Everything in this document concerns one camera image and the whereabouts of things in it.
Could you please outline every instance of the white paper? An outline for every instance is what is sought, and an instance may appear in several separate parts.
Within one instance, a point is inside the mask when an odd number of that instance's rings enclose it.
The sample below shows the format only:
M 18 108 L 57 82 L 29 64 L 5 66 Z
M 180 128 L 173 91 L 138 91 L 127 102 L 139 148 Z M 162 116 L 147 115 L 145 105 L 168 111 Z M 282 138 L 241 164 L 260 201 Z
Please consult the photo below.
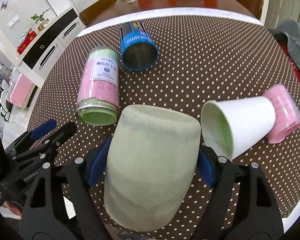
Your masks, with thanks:
M 109 57 L 95 57 L 91 71 L 91 79 L 108 81 L 118 87 L 117 62 Z

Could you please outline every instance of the polka dot tablecloth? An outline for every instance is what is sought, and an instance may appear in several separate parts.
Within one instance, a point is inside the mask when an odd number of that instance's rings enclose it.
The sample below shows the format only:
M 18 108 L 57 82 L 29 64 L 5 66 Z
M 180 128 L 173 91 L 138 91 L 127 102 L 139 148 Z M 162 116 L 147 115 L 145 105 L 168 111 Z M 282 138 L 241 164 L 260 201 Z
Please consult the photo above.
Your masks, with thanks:
M 200 120 L 207 100 L 261 96 L 269 87 L 284 84 L 300 110 L 300 86 L 287 57 L 262 26 L 238 20 L 206 16 L 173 16 L 143 20 L 159 50 L 159 59 L 147 71 L 131 72 L 120 63 L 121 110 L 131 104 L 160 106 Z M 60 147 L 56 165 L 66 165 L 98 147 L 115 126 L 94 127 L 75 117 L 75 103 L 83 66 L 91 49 L 106 45 L 119 51 L 119 25 L 75 38 L 45 81 L 28 129 L 53 118 L 58 128 L 69 121 L 77 134 Z M 282 143 L 260 140 L 234 163 L 257 162 L 287 217 L 300 199 L 300 128 Z M 90 196 L 102 220 L 120 228 L 105 211 L 102 178 Z M 231 226 L 240 185 L 233 186 L 224 228 Z M 64 194 L 68 196 L 68 186 Z M 189 239 L 202 217 L 212 189 L 194 174 L 189 190 L 172 221 L 152 232 L 133 232 L 149 238 Z

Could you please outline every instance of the drawer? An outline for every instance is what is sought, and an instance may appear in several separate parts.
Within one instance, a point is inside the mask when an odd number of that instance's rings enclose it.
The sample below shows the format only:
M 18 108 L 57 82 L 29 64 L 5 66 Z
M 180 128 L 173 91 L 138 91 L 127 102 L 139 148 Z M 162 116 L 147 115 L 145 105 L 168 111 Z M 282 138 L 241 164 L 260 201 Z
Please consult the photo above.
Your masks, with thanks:
M 46 80 L 53 66 L 65 51 L 65 47 L 62 45 L 59 39 L 55 39 L 46 51 L 37 61 L 33 70 L 43 79 Z
M 68 45 L 73 41 L 73 39 L 85 29 L 85 26 L 79 18 L 72 21 L 58 36 L 58 39 L 62 42 L 63 46 L 68 47 Z
M 23 61 L 33 69 L 39 58 L 48 49 L 50 44 L 63 32 L 68 25 L 77 18 L 76 12 L 71 9 L 59 20 L 53 23 L 49 28 L 42 34 L 42 36 L 33 44 L 31 49 L 23 58 Z

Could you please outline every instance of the black drawer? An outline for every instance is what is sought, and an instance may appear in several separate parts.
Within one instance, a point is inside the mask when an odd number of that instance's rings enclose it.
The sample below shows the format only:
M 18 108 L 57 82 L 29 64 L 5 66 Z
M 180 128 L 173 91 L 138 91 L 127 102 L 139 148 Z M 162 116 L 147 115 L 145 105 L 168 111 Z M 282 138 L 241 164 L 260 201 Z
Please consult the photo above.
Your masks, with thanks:
M 36 41 L 32 48 L 23 58 L 23 61 L 33 69 L 39 58 L 50 46 L 50 44 L 58 37 L 58 35 L 78 16 L 73 9 L 68 11 L 59 20 L 57 20 L 50 28 Z

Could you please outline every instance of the blue and black cup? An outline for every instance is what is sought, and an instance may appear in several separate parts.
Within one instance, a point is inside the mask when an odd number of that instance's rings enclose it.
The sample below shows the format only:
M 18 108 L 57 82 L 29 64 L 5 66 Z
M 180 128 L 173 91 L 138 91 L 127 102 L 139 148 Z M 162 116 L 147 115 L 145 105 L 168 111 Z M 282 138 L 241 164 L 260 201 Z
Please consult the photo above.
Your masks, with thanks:
M 140 21 L 124 23 L 121 32 L 121 59 L 133 71 L 150 68 L 158 58 L 158 50 Z

